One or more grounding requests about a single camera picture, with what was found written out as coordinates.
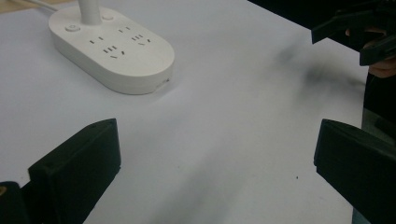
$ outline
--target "power strip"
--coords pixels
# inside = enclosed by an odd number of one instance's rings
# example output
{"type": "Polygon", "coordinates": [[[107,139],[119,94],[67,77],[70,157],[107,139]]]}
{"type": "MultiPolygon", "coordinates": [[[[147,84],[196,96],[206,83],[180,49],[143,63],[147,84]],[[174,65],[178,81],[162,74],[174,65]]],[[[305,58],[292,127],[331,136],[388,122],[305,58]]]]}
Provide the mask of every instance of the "power strip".
{"type": "Polygon", "coordinates": [[[49,18],[55,48],[113,91],[146,94],[169,81],[172,46],[119,12],[95,6],[61,9],[49,18]]]}

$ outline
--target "white cable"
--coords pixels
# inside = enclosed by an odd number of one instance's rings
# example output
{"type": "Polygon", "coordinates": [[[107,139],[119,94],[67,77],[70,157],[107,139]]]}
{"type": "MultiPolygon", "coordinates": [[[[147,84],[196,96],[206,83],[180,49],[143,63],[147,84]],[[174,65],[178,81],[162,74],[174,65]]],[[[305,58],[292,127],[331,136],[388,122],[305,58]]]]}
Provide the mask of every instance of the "white cable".
{"type": "Polygon", "coordinates": [[[37,5],[41,6],[41,7],[45,7],[47,9],[52,10],[52,11],[58,11],[58,8],[53,7],[52,5],[50,5],[48,3],[45,3],[45,2],[42,2],[42,1],[39,1],[39,0],[24,0],[24,1],[37,4],[37,5]]]}

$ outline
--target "white power strip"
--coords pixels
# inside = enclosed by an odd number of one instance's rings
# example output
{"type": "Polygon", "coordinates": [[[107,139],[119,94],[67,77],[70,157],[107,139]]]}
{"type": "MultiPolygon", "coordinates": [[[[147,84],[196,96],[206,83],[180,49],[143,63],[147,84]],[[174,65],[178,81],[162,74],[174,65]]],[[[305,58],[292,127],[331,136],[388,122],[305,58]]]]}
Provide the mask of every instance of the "white power strip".
{"type": "Polygon", "coordinates": [[[90,7],[87,17],[80,7],[61,9],[49,18],[62,55],[121,93],[151,93],[169,81],[175,53],[168,42],[115,10],[90,7]]]}

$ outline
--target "white tabletop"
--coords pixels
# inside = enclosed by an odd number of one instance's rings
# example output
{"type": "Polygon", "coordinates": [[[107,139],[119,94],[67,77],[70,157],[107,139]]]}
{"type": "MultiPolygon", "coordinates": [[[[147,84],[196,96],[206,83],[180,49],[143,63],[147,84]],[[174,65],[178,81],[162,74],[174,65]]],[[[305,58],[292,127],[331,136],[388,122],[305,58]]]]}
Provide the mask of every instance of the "white tabletop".
{"type": "Polygon", "coordinates": [[[313,159],[322,119],[361,125],[357,52],[246,0],[100,2],[171,43],[171,81],[116,93],[53,47],[49,11],[0,15],[0,181],[116,118],[121,170],[87,224],[351,222],[313,159]]]}

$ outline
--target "table surface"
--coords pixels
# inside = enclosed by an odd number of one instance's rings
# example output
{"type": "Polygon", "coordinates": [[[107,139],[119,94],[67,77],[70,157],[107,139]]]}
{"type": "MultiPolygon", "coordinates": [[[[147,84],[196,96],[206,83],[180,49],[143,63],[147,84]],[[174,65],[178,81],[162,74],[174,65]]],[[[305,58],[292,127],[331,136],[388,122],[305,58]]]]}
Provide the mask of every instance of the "table surface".
{"type": "MultiPolygon", "coordinates": [[[[74,6],[77,3],[59,5],[74,6]]],[[[119,94],[61,55],[51,12],[0,15],[0,181],[83,127],[119,124],[119,174],[97,223],[351,223],[316,173],[322,119],[361,126],[359,54],[245,0],[101,1],[174,47],[169,83],[119,94]]]]}

